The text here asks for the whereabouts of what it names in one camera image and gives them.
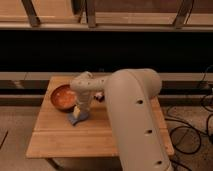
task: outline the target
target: table leg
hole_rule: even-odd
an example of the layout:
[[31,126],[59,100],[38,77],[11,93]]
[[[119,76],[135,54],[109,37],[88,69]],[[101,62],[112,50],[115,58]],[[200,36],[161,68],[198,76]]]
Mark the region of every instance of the table leg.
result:
[[46,160],[55,170],[59,170],[59,169],[61,168],[52,158],[45,158],[45,160]]

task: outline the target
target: power cord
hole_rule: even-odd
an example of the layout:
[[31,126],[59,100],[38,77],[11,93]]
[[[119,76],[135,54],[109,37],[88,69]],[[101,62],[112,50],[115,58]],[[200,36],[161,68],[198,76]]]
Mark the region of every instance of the power cord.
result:
[[209,137],[209,141],[213,144],[213,134],[210,134],[209,133],[209,122],[210,122],[210,119],[213,117],[213,114],[210,114],[208,116],[208,118],[206,119],[206,133]]
[[[206,99],[207,99],[209,96],[211,96],[211,95],[212,95],[212,98],[211,98],[211,100],[210,100],[210,103],[209,103],[209,105],[206,105],[206,104],[205,104],[205,101],[206,101]],[[205,110],[207,110],[208,112],[213,112],[213,109],[211,109],[210,107],[208,107],[208,106],[211,106],[212,100],[213,100],[213,94],[204,95],[204,96],[202,97],[202,99],[200,100],[201,106],[202,106]]]
[[173,129],[173,130],[170,132],[170,137],[172,138],[172,137],[173,137],[173,134],[174,134],[177,130],[182,129],[182,128],[187,128],[187,131],[188,131],[189,129],[192,129],[192,130],[195,131],[195,133],[196,133],[196,135],[198,136],[198,139],[199,139],[198,146],[197,146],[197,147],[195,148],[195,150],[193,150],[193,151],[183,151],[183,150],[181,150],[180,148],[177,147],[178,144],[174,144],[174,143],[173,143],[173,147],[174,147],[177,151],[179,151],[180,153],[182,153],[182,154],[192,155],[192,154],[197,153],[197,152],[200,150],[200,148],[201,148],[202,140],[201,140],[200,133],[199,133],[198,130],[196,130],[194,127],[190,127],[190,126],[179,126],[179,127],[176,127],[175,129]]
[[186,165],[184,165],[184,164],[182,164],[182,163],[180,163],[180,162],[177,162],[177,161],[172,160],[172,159],[170,159],[170,161],[171,161],[172,163],[178,165],[178,166],[183,167],[184,169],[186,169],[186,170],[188,170],[188,171],[192,171],[189,167],[187,167]]
[[197,84],[197,89],[200,89],[201,84],[204,82],[204,80],[205,80],[205,78],[206,78],[206,75],[207,75],[208,71],[209,71],[211,68],[213,68],[213,65],[209,65],[209,66],[205,69],[204,75],[203,75],[202,79],[201,79],[201,80],[198,82],[198,84]]
[[[180,163],[180,157],[176,153],[174,154],[174,157],[176,157],[176,160],[175,159],[171,159],[171,160],[175,160],[175,162]],[[173,163],[172,166],[174,171],[178,171],[178,166],[179,166],[178,164]]]
[[197,130],[200,134],[204,135],[204,136],[207,136],[207,133],[206,132],[203,132],[197,128],[195,128],[193,125],[191,125],[189,122],[187,122],[186,120],[182,119],[182,118],[178,118],[178,117],[174,117],[175,119],[171,119],[171,118],[165,118],[166,121],[171,121],[171,122],[179,122],[179,123],[182,123],[182,124],[185,124],[189,127],[192,127],[193,129]]

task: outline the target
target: wooden panel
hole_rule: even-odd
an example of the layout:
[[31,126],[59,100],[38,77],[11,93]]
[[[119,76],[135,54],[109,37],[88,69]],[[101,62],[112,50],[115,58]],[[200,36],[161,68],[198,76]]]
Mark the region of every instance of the wooden panel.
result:
[[[81,12],[74,15],[71,0],[32,0],[43,23],[76,23]],[[0,1],[0,21],[28,21],[21,0]]]
[[[168,131],[160,130],[168,155],[174,150]],[[34,132],[27,151],[29,158],[118,156],[111,130]]]
[[[182,0],[96,0],[99,12],[176,13]],[[213,13],[212,0],[195,1],[193,12]]]
[[21,0],[0,0],[0,21],[27,21]]
[[[171,25],[176,13],[126,13],[126,12],[96,12],[97,24],[162,24]],[[86,23],[83,13],[81,23]],[[190,25],[213,25],[213,14],[192,13],[188,24]]]

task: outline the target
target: small object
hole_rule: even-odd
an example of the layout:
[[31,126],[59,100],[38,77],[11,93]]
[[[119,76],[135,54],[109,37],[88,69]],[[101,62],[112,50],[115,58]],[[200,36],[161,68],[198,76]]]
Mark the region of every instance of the small object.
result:
[[104,92],[97,92],[97,93],[95,93],[94,99],[97,100],[97,101],[99,101],[99,102],[104,101]]
[[76,94],[69,84],[56,88],[51,94],[52,104],[59,110],[73,110],[76,103]]
[[74,111],[67,114],[67,117],[71,124],[75,126],[81,121],[85,121],[89,117],[89,113],[83,113],[77,106],[74,107]]

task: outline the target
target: black wall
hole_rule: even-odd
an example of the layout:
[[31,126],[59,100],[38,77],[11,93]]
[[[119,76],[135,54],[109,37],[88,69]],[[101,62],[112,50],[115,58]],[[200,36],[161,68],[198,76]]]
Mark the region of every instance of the black wall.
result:
[[0,31],[1,71],[203,72],[213,33]]

